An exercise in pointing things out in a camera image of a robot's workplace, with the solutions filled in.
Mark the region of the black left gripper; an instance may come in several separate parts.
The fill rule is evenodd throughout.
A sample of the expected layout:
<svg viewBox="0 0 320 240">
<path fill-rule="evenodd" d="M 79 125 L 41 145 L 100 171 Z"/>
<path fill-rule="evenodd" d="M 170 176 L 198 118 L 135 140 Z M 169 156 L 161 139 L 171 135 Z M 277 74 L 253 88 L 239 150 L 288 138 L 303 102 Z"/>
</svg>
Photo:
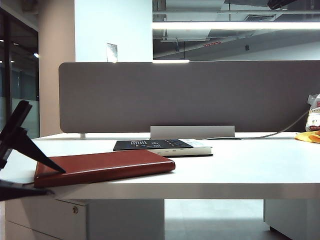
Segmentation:
<svg viewBox="0 0 320 240">
<path fill-rule="evenodd" d="M 22 128 L 26 116 L 31 110 L 32 105 L 26 100 L 21 100 L 9 117 L 8 122 L 0 133 L 0 168 L 3 169 L 12 149 L 37 161 L 45 166 L 54 169 L 60 173 L 66 171 L 48 158 L 37 145 L 28 137 L 27 130 Z M 55 193 L 46 188 L 35 188 L 26 186 L 22 183 L 0 181 L 0 201 L 20 199 L 32 196 L 47 196 Z"/>
</svg>

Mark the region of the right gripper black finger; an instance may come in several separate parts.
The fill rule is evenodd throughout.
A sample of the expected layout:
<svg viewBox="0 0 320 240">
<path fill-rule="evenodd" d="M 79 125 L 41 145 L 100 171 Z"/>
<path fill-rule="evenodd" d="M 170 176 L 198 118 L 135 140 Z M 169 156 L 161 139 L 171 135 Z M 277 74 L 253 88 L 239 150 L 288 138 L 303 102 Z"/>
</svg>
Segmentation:
<svg viewBox="0 0 320 240">
<path fill-rule="evenodd" d="M 267 2 L 267 6 L 270 10 L 276 10 L 276 9 L 280 9 L 286 5 L 289 5 L 295 1 L 296 0 L 269 0 Z"/>
</svg>

